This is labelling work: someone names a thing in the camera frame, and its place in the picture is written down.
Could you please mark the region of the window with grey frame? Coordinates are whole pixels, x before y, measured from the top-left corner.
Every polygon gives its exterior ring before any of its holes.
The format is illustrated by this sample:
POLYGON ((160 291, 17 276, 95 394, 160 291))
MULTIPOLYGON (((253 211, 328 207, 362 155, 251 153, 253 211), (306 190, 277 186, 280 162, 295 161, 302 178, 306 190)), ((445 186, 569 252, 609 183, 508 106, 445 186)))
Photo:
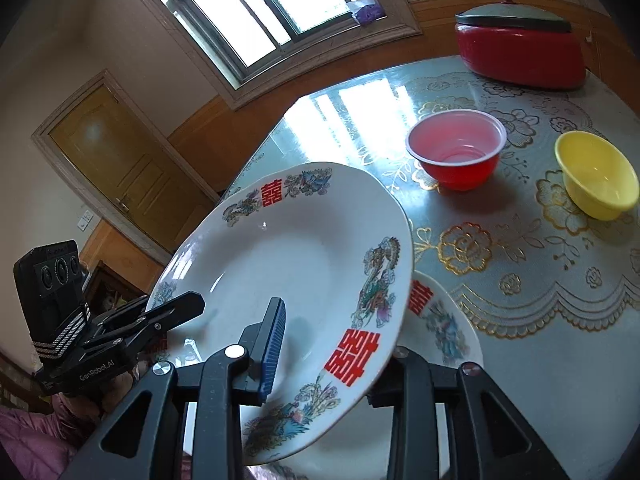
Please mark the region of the window with grey frame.
POLYGON ((361 50, 416 36, 407 0, 376 0, 359 26, 354 0, 142 0, 232 110, 361 50))

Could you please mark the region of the purple tissue pack on sill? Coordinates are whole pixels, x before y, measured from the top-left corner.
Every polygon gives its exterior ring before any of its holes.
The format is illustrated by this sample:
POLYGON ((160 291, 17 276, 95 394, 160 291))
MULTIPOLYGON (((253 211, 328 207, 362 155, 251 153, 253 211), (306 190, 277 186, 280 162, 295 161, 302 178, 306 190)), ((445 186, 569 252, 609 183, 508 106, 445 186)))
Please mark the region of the purple tissue pack on sill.
POLYGON ((347 7, 359 26, 367 26, 386 17, 384 9, 376 0, 349 1, 347 7))

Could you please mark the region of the wooden door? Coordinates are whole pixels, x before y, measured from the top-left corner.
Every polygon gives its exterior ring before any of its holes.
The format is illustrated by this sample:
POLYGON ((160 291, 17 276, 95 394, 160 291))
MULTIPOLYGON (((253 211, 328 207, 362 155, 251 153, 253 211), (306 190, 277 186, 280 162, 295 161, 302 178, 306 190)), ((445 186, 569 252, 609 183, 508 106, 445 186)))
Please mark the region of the wooden door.
POLYGON ((108 70, 74 91, 32 140, 88 207, 163 266, 219 202, 108 70))

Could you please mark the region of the white plate red characters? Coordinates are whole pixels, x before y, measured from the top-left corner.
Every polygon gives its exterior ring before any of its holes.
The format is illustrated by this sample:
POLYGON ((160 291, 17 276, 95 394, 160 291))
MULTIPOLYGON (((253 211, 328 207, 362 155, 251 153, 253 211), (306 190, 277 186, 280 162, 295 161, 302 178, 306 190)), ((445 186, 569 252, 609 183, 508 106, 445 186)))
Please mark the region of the white plate red characters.
POLYGON ((216 207, 177 249, 150 297, 197 292, 204 311, 168 333, 167 359, 201 362, 285 304, 272 391, 241 412, 245 460, 291 456, 343 418, 396 346, 413 263, 408 218, 367 172, 308 162, 216 207))

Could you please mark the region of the dark wooden cabinet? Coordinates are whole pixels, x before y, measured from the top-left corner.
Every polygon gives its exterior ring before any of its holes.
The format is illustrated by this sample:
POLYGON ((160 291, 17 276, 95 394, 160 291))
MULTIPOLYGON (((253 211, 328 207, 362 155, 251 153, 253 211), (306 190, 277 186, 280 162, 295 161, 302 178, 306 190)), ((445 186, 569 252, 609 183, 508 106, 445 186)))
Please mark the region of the dark wooden cabinet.
POLYGON ((84 297, 92 316, 118 309, 144 295, 143 290, 131 284, 102 260, 91 271, 84 288, 84 297))

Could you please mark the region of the yellow plastic bowl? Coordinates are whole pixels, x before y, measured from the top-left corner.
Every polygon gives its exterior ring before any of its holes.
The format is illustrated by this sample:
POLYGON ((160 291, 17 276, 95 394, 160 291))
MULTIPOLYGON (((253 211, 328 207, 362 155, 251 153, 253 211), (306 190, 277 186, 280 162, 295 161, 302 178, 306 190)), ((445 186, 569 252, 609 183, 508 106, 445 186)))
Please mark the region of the yellow plastic bowl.
POLYGON ((555 141, 554 154, 568 196, 587 216, 612 221, 639 200, 634 166, 612 143, 585 131, 567 131, 555 141))

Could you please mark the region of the red plastic bowl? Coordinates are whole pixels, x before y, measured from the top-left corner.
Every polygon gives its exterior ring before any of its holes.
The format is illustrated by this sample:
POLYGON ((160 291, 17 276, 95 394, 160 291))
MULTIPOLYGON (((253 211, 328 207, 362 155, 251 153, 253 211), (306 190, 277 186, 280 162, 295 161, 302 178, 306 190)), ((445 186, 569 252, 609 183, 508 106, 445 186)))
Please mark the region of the red plastic bowl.
POLYGON ((406 147, 441 186, 466 192, 494 173, 507 137, 503 123, 485 112, 444 110, 417 122, 406 147))

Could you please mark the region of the red cooking pot with lid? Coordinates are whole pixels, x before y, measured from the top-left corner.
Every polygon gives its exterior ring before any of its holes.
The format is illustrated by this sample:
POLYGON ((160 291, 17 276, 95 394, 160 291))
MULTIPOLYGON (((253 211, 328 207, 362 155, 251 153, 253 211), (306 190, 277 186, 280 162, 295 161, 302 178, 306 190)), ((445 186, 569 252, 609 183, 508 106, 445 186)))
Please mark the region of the red cooking pot with lid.
POLYGON ((577 89, 586 79, 572 25, 550 11, 500 0, 457 14, 454 30, 462 61, 480 76, 548 90, 577 89))

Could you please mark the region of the white wall light switch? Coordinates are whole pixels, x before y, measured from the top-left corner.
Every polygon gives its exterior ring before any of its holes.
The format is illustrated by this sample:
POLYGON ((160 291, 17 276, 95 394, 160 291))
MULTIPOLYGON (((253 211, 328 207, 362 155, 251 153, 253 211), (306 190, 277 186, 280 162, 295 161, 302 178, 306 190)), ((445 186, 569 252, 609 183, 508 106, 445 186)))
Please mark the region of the white wall light switch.
POLYGON ((94 217, 94 213, 91 210, 86 209, 78 219, 78 222, 77 222, 78 229, 80 229, 81 231, 85 231, 85 229, 87 229, 89 224, 91 223, 93 217, 94 217))

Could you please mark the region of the gold floral lace table mat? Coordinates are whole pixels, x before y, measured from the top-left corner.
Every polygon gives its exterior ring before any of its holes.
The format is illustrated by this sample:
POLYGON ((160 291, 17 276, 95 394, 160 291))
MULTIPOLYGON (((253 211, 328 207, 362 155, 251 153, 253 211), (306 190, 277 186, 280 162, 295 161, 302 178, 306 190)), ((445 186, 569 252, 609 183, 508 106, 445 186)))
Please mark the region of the gold floral lace table mat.
POLYGON ((639 307, 639 214, 585 214, 570 198, 554 156, 574 130, 639 158, 639 121, 596 76, 574 92, 498 84, 466 70, 413 73, 395 84, 408 123, 450 110, 481 110, 506 129, 489 180, 446 190, 409 156, 390 164, 390 190, 405 204, 414 260, 441 280, 471 323, 502 339, 524 338, 554 320, 589 333, 639 307))

